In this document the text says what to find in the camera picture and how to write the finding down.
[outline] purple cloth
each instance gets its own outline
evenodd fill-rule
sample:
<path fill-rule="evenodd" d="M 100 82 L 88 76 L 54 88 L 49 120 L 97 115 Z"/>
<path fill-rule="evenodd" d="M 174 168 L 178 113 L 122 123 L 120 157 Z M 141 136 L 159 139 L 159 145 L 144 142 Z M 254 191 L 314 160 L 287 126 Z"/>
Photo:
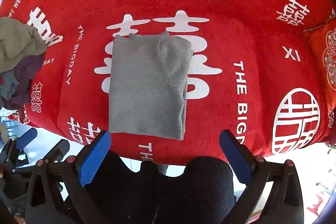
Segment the purple cloth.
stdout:
<path fill-rule="evenodd" d="M 25 103 L 30 102 L 30 83 L 42 68 L 44 54 L 24 57 L 15 67 L 14 76 L 19 82 L 9 101 L 4 100 L 4 107 L 9 110 L 23 108 Z"/>

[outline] red blanket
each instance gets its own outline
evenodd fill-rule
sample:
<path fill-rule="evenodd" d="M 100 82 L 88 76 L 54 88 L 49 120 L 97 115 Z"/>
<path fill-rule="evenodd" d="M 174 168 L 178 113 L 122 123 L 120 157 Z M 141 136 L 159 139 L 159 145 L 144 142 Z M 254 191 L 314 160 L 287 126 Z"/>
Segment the red blanket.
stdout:
<path fill-rule="evenodd" d="M 82 144 L 108 128 L 115 35 L 167 30 L 191 41 L 184 139 L 118 133 L 111 146 L 120 156 L 183 165 L 200 155 L 224 159 L 218 137 L 226 128 L 255 155 L 328 134 L 321 78 L 301 32 L 332 8 L 332 0 L 4 0 L 0 15 L 50 42 L 28 118 Z"/>

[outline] red pillow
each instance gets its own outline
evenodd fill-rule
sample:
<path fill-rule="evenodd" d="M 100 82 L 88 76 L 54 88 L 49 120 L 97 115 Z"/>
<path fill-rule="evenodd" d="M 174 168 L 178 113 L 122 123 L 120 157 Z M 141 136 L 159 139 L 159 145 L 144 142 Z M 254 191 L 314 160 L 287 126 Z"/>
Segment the red pillow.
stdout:
<path fill-rule="evenodd" d="M 336 17 L 310 31 L 304 31 L 320 70 L 328 111 L 336 106 Z"/>

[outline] gray cloth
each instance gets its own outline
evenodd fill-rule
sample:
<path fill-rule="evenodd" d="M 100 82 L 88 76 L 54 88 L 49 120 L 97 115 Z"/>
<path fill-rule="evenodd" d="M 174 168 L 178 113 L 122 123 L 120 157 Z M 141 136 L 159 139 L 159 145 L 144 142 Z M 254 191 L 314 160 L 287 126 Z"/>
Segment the gray cloth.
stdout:
<path fill-rule="evenodd" d="M 19 84 L 14 76 L 14 72 L 15 70 L 9 70 L 0 73 L 0 76 L 2 78 L 2 85 L 0 85 L 0 95 L 6 100 L 9 100 L 12 97 L 16 87 Z"/>
<path fill-rule="evenodd" d="M 182 140 L 191 43 L 168 32 L 117 35 L 113 44 L 109 131 Z"/>
<path fill-rule="evenodd" d="M 0 72 L 12 70 L 25 56 L 47 50 L 35 27 L 16 19 L 0 18 Z"/>
<path fill-rule="evenodd" d="M 6 109 L 21 109 L 25 103 L 30 102 L 30 80 L 42 68 L 44 54 L 29 55 L 24 57 L 15 67 L 14 76 L 20 83 L 15 89 L 10 100 L 4 100 Z"/>

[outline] white floor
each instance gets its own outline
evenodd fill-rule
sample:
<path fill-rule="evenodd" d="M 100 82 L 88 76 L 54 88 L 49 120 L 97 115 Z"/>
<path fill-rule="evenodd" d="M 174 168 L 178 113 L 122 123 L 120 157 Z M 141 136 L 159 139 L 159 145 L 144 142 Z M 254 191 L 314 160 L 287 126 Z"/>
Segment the white floor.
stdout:
<path fill-rule="evenodd" d="M 19 124 L 18 135 L 26 132 L 30 127 Z M 38 129 L 38 137 L 34 139 L 26 148 L 25 152 L 29 157 L 30 164 L 34 165 L 37 160 L 41 159 L 62 137 L 47 130 Z M 77 155 L 82 149 L 82 145 L 69 141 L 70 151 L 65 155 L 64 159 L 69 155 Z M 317 204 L 318 199 L 316 194 L 323 195 L 323 203 L 319 207 L 320 212 L 328 201 L 330 195 L 326 192 L 327 188 L 332 188 L 336 182 L 336 154 L 334 150 L 328 154 L 328 148 L 323 143 L 311 145 L 305 149 L 298 149 L 286 154 L 274 155 L 267 157 L 267 161 L 285 162 L 286 159 L 291 159 L 295 163 L 298 171 L 302 195 L 305 207 L 305 223 L 311 224 L 317 216 L 306 208 L 313 208 L 313 204 Z M 141 162 L 138 160 L 131 160 L 122 158 L 123 162 L 134 172 L 140 170 Z M 170 165 L 167 170 L 167 176 L 176 177 L 183 173 L 184 166 Z M 267 200 L 271 190 L 272 183 L 267 183 L 264 193 L 255 208 L 255 212 L 261 210 Z M 245 189 L 245 185 L 239 183 L 234 175 L 234 192 L 239 195 Z M 63 190 L 62 196 L 65 198 L 68 195 L 66 189 Z"/>

